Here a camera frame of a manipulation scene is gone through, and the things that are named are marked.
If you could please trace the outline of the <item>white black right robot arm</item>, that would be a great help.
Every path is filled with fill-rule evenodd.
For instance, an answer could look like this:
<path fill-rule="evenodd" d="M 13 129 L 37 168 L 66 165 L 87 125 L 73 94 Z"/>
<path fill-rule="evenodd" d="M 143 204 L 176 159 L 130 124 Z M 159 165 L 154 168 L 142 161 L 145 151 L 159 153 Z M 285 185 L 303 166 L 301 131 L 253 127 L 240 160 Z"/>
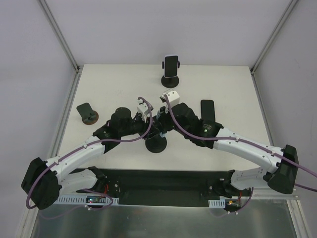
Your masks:
<path fill-rule="evenodd" d="M 230 170 L 228 176 L 214 184 L 214 191 L 231 197 L 251 187 L 268 186 L 282 194 L 292 194 L 298 168 L 296 148 L 266 146 L 240 138 L 215 120 L 212 100 L 201 101 L 201 117 L 185 103 L 175 105 L 172 110 L 163 106 L 158 111 L 155 123 L 162 133 L 176 130 L 197 146 L 216 149 L 236 155 L 257 165 L 255 169 Z"/>

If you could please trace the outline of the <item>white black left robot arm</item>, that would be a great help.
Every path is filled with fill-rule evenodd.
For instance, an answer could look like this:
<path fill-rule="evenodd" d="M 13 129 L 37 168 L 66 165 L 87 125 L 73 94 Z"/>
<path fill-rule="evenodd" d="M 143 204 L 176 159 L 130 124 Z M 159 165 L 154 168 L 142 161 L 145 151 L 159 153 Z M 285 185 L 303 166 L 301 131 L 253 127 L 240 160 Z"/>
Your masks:
<path fill-rule="evenodd" d="M 120 107 L 103 126 L 73 150 L 46 160 L 39 157 L 32 160 L 21 184 L 27 194 L 26 207 L 43 210 L 62 194 L 86 189 L 107 196 L 109 183 L 102 170 L 95 166 L 81 172 L 75 172 L 75 169 L 121 143 L 149 138 L 156 118 L 148 109 L 138 110 L 132 117 L 128 108 Z"/>

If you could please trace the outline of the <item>wooden base phone stand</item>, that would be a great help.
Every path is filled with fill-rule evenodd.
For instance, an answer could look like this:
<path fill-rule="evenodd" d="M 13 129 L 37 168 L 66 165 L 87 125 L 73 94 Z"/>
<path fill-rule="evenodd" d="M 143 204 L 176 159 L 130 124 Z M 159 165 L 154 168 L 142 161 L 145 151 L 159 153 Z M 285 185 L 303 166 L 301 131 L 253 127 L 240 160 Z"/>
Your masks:
<path fill-rule="evenodd" d="M 81 116 L 81 120 L 85 125 L 93 125 L 99 119 L 99 114 L 94 111 L 89 103 L 83 103 L 76 107 L 77 112 Z"/>

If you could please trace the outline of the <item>black smartphone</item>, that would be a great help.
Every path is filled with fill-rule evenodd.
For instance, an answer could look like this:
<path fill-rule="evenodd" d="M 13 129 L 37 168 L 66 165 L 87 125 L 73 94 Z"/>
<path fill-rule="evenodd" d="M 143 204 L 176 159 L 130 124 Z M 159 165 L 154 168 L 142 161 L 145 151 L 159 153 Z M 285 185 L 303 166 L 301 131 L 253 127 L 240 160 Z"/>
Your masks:
<path fill-rule="evenodd" d="M 213 100 L 201 100 L 201 119 L 204 121 L 215 122 L 215 109 Z"/>

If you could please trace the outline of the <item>black round base phone stand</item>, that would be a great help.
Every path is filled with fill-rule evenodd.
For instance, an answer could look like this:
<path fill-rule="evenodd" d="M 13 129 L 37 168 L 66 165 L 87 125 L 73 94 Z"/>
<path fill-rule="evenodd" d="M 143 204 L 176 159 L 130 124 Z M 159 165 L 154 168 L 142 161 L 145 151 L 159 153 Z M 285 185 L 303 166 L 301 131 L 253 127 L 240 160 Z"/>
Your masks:
<path fill-rule="evenodd" d="M 161 153 L 167 147 L 167 139 L 166 137 L 162 138 L 160 133 L 158 133 L 152 138 L 145 139 L 145 147 L 152 153 Z"/>

